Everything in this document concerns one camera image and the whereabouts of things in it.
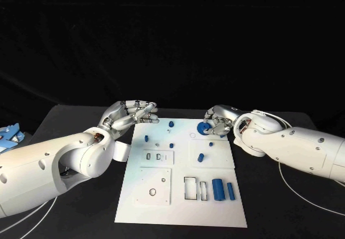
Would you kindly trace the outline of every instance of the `blue disc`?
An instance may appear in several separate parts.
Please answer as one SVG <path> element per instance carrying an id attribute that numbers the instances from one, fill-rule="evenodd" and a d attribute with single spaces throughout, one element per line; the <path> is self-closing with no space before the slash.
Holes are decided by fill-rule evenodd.
<path id="1" fill-rule="evenodd" d="M 211 128 L 210 124 L 200 122 L 196 127 L 198 134 L 207 135 L 206 133 L 203 133 L 203 130 L 209 128 Z"/>

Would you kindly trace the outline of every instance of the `table surface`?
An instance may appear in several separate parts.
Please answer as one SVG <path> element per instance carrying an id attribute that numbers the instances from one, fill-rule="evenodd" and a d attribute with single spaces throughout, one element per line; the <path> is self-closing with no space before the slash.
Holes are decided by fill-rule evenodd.
<path id="1" fill-rule="evenodd" d="M 51 108 L 30 143 L 82 132 L 97 124 L 106 107 L 57 105 Z M 160 109 L 161 118 L 200 119 L 204 110 Z M 304 113 L 274 113 L 292 126 L 315 129 Z M 118 139 L 131 143 L 134 127 Z M 61 194 L 25 239 L 38 238 L 341 238 L 345 217 L 311 206 L 287 188 L 276 162 L 258 158 L 233 145 L 227 134 L 248 228 L 217 228 L 113 223 L 125 163 L 112 161 L 105 173 Z M 292 189 L 317 205 L 345 213 L 345 188 L 331 180 L 281 165 Z M 35 225 L 51 201 L 0 238 L 19 238 Z M 0 230 L 28 212 L 0 219 Z"/>

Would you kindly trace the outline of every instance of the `oval hole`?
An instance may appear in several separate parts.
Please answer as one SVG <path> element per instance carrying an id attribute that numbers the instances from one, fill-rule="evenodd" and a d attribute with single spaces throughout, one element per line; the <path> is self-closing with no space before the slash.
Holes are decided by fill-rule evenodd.
<path id="1" fill-rule="evenodd" d="M 7 182 L 7 177 L 5 177 L 4 173 L 0 175 L 0 181 L 1 181 L 1 183 Z"/>
<path id="2" fill-rule="evenodd" d="M 155 189 L 149 189 L 149 195 L 154 196 L 155 195 Z"/>
<path id="3" fill-rule="evenodd" d="M 37 165 L 38 165 L 40 169 L 44 170 L 44 161 L 43 161 L 43 160 L 40 160 L 40 161 L 37 162 Z"/>

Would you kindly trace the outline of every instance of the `robotic arm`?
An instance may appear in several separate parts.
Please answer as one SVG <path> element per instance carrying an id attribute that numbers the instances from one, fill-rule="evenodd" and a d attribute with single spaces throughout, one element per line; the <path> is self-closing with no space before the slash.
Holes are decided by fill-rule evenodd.
<path id="1" fill-rule="evenodd" d="M 206 123 L 209 117 L 213 128 Z M 343 138 L 291 127 L 281 118 L 258 110 L 245 113 L 224 105 L 216 105 L 206 111 L 200 124 L 203 134 L 224 135 L 233 128 L 233 144 L 250 155 L 262 157 L 266 154 L 300 171 L 345 182 Z"/>
<path id="2" fill-rule="evenodd" d="M 155 103 L 115 102 L 97 126 L 0 154 L 0 218 L 38 206 L 97 177 L 110 159 L 126 161 L 129 146 L 115 139 L 136 123 L 158 123 Z M 57 164 L 67 169 L 58 174 Z"/>

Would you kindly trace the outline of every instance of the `robotic hand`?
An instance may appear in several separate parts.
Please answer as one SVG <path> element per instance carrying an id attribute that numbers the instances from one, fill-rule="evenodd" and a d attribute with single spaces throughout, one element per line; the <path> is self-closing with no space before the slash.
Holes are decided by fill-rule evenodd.
<path id="1" fill-rule="evenodd" d="M 206 123 L 210 116 L 213 128 Z M 266 154 L 276 162 L 300 171 L 345 182 L 343 138 L 291 127 L 281 118 L 265 112 L 253 110 L 245 113 L 224 105 L 216 105 L 206 111 L 198 125 L 201 128 L 197 127 L 197 131 L 203 135 L 224 135 L 233 128 L 233 144 L 246 153 L 256 157 Z"/>
<path id="2" fill-rule="evenodd" d="M 126 161 L 129 146 L 115 139 L 136 123 L 158 123 L 155 103 L 115 102 L 97 126 L 0 154 L 0 218 L 38 206 L 97 177 L 110 159 Z M 58 174 L 58 165 L 67 168 Z"/>

